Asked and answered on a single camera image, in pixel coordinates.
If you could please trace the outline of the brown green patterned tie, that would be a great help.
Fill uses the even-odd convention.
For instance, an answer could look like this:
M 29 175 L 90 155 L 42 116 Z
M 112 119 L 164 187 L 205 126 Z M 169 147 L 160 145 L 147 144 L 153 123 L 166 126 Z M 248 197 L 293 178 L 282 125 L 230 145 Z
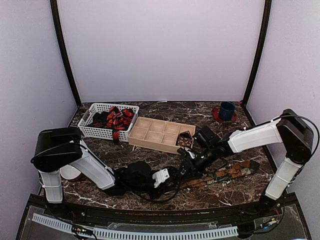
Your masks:
M 236 178 L 252 175 L 258 171 L 259 167 L 260 163 L 254 160 L 242 161 L 216 171 L 208 172 L 203 174 L 202 177 L 183 181 L 180 188 L 197 188 L 220 182 L 228 182 Z

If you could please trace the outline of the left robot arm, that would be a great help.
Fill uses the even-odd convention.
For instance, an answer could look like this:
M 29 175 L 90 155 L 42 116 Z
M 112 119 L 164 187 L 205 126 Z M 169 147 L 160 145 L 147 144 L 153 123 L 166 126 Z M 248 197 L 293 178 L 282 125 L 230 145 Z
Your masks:
M 63 201 L 60 170 L 65 166 L 80 171 L 109 196 L 132 192 L 151 203 L 162 203 L 160 197 L 166 192 L 178 194 L 182 183 L 179 170 L 171 166 L 154 171 L 146 162 L 137 161 L 112 169 L 88 148 L 77 127 L 41 131 L 30 162 L 38 170 L 51 210 L 60 218 L 67 218 L 71 213 L 70 206 Z

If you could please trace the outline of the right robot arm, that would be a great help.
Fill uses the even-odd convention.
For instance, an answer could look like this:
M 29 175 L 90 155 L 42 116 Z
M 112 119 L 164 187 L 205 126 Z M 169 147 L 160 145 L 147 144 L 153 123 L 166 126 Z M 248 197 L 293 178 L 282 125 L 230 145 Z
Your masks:
M 255 213 L 266 217 L 275 208 L 288 185 L 295 180 L 306 163 L 314 156 L 320 144 L 320 131 L 310 119 L 285 109 L 281 115 L 251 127 L 244 127 L 219 137 L 207 126 L 201 128 L 193 139 L 204 151 L 196 154 L 187 147 L 177 152 L 184 158 L 187 172 L 201 172 L 214 161 L 263 146 L 282 144 L 285 156 L 263 195 L 255 205 Z

